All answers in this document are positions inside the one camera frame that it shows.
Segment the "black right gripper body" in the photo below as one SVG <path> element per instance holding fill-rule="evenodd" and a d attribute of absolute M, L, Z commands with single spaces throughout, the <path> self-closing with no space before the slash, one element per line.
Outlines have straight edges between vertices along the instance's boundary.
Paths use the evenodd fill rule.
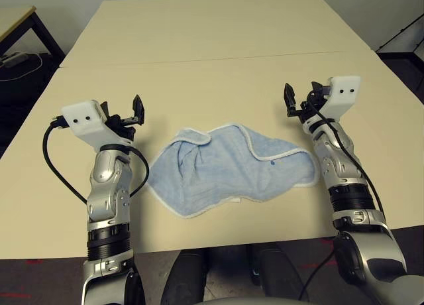
<path fill-rule="evenodd" d="M 317 114 L 315 110 L 319 111 L 326 101 L 324 97 L 314 96 L 310 92 L 307 99 L 301 102 L 301 109 L 297 109 L 297 115 L 295 117 L 301 122 L 306 122 L 309 118 Z"/>

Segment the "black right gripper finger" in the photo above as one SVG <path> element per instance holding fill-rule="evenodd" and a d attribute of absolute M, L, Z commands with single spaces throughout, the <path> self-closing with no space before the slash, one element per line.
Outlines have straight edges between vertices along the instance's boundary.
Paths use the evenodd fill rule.
<path fill-rule="evenodd" d="M 292 86 L 288 83 L 284 86 L 284 102 L 287 109 L 287 116 L 295 117 L 297 115 L 295 92 Z"/>
<path fill-rule="evenodd" d="M 328 95 L 328 87 L 318 82 L 312 81 L 312 94 L 317 97 L 324 97 Z"/>

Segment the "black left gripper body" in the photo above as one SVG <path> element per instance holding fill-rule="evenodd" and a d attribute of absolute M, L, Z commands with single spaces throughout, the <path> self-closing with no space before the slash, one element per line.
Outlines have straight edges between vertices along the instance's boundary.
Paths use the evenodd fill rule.
<path fill-rule="evenodd" d="M 136 117 L 122 119 L 120 115 L 115 114 L 109 116 L 105 124 L 118 136 L 130 141 L 134 141 L 134 134 L 136 129 L 133 127 L 133 125 L 136 125 Z"/>

